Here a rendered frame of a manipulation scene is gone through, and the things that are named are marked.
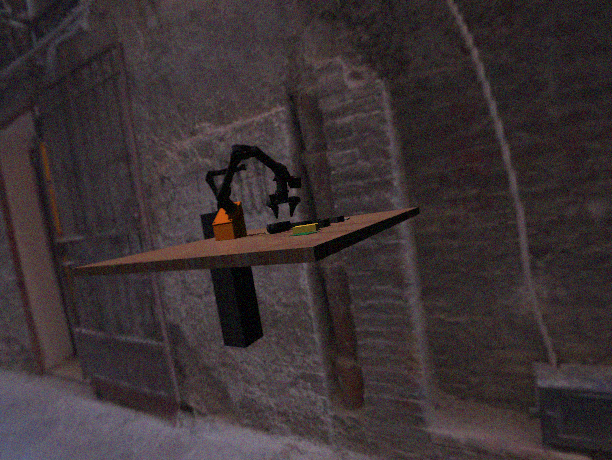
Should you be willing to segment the yellow rectangular block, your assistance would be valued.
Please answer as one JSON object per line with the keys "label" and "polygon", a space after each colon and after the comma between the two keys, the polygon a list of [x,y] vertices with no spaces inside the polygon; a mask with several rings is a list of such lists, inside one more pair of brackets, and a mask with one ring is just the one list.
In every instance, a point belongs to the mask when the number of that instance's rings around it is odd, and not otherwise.
{"label": "yellow rectangular block", "polygon": [[312,232],[312,231],[317,231],[319,229],[320,229],[319,228],[319,223],[308,224],[308,225],[301,225],[301,226],[296,226],[296,227],[292,228],[293,234]]}

